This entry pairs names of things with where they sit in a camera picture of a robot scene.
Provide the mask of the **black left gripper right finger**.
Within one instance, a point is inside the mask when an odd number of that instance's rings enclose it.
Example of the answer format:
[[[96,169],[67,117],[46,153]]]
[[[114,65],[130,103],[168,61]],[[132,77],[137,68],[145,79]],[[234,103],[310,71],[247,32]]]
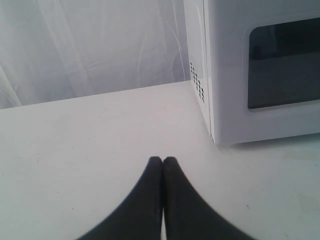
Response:
[[[164,221],[168,240],[251,240],[197,193],[178,160],[163,161]]]

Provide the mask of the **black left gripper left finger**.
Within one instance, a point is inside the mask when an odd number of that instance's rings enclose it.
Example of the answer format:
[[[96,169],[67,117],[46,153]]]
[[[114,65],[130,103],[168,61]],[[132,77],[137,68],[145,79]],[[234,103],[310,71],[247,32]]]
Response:
[[[160,240],[163,219],[163,162],[152,156],[123,202],[81,240]]]

